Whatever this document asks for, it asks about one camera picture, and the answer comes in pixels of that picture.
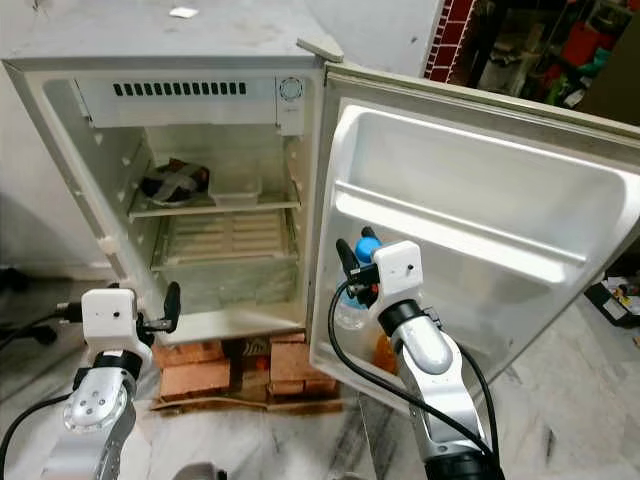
refrigerator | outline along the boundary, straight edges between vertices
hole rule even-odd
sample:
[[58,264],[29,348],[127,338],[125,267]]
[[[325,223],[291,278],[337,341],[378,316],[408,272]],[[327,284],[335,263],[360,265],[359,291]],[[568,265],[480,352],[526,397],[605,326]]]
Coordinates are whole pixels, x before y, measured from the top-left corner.
[[[178,329],[159,341],[305,329],[317,368],[406,410],[329,344],[338,238],[366,225],[416,242],[420,306],[493,379],[637,236],[638,128],[328,61],[301,2],[245,3],[175,23],[162,2],[84,2],[3,59],[139,309],[160,317],[180,283]],[[259,188],[162,206],[140,186],[171,159]],[[337,334],[389,378],[371,364],[381,332]]]

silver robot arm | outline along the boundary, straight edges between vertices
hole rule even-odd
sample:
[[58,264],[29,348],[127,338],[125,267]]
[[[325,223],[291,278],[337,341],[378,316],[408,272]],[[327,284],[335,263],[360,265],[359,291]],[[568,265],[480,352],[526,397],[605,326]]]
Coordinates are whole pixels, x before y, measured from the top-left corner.
[[[365,227],[363,237],[373,237]],[[347,292],[367,305],[391,339],[399,365],[398,375],[415,398],[436,408],[485,442],[478,413],[462,381],[462,355],[458,345],[439,329],[417,299],[423,284],[420,248],[414,242],[389,245],[365,242],[370,265],[360,267],[346,242],[336,247],[347,275]],[[363,254],[358,245],[356,252]],[[495,480],[502,477],[493,459],[452,426],[409,406],[421,459],[430,480]]]
[[177,283],[169,286],[165,318],[152,322],[138,315],[131,290],[96,289],[82,296],[83,331],[93,363],[67,400],[64,431],[42,480],[118,478],[122,446],[136,421],[136,380],[151,364],[149,332],[175,330],[179,313]]

blue bottle cap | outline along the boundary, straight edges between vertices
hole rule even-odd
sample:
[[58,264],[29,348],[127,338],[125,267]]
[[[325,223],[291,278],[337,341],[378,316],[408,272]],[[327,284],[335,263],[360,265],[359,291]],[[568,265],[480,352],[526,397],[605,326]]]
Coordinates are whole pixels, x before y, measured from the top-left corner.
[[358,257],[358,261],[371,263],[371,254],[381,245],[382,243],[380,243],[380,240],[377,238],[362,237],[358,240],[358,243],[356,243],[356,257]]

temperature dial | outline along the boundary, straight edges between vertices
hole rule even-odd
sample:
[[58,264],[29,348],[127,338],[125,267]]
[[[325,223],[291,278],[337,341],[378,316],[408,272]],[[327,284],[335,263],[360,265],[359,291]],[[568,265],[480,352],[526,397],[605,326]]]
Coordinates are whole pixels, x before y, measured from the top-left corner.
[[280,82],[280,96],[287,102],[293,102],[302,96],[302,80],[289,77]]

white wall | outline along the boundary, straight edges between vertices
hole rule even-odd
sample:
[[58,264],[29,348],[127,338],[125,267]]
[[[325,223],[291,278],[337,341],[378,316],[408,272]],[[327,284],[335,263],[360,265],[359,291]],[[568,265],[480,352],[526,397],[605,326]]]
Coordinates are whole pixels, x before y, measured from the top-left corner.
[[[19,32],[53,21],[72,2],[36,12],[30,2],[2,2],[0,47]],[[75,201],[0,67],[0,266],[78,278],[109,274],[108,264]]]
[[[6,52],[18,36],[43,22],[54,22],[77,3],[81,0],[0,2],[0,51]],[[419,76],[442,0],[308,0],[307,4],[348,60]],[[86,277],[87,270],[104,267],[105,258],[6,72],[0,70],[0,266]]]

